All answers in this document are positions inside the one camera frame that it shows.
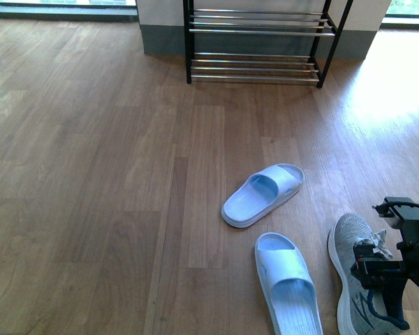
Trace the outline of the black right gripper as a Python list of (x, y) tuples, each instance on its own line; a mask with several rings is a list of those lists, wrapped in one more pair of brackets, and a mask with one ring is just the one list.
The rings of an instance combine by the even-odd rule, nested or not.
[(400, 231), (397, 249), (402, 260), (384, 260), (375, 247), (354, 246), (351, 274), (364, 289), (381, 293), (386, 313), (401, 314), (406, 282), (411, 280), (419, 287), (419, 204), (411, 198), (387, 196), (374, 209), (391, 228)]

